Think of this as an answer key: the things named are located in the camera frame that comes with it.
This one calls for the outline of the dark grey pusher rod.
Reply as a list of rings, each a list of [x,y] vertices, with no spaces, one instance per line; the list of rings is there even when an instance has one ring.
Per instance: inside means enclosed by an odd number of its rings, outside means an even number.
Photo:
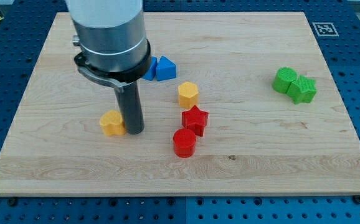
[[[115,90],[115,95],[127,133],[141,133],[144,130],[144,119],[137,82]]]

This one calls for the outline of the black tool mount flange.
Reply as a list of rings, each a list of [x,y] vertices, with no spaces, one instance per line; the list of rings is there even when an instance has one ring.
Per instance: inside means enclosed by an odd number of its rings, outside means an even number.
[[[146,55],[141,62],[122,72],[106,72],[99,70],[89,63],[82,52],[77,54],[73,60],[79,73],[86,79],[102,86],[114,88],[121,93],[124,92],[125,86],[136,82],[148,72],[151,66],[151,45],[147,40]]]

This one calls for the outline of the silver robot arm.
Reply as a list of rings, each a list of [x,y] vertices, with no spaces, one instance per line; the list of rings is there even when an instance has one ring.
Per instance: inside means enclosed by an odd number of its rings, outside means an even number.
[[[151,65],[140,0],[66,0],[80,53],[74,58],[79,73],[115,91],[127,133],[144,130],[137,81]]]

